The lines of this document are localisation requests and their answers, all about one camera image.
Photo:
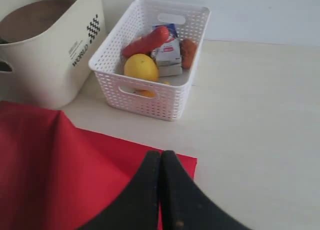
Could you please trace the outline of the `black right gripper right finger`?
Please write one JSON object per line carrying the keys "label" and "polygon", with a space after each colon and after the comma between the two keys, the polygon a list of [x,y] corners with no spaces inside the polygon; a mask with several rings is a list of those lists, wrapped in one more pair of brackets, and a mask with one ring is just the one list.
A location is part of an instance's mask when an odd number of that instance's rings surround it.
{"label": "black right gripper right finger", "polygon": [[172,150],[161,154],[159,201],[164,230],[247,230],[195,184]]}

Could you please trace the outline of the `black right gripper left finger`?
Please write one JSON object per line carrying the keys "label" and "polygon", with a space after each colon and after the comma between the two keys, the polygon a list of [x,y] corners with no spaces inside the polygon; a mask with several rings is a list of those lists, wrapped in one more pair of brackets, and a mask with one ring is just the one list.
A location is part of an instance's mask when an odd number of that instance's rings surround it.
{"label": "black right gripper left finger", "polygon": [[148,151],[124,190],[80,230],[156,230],[161,154]]}

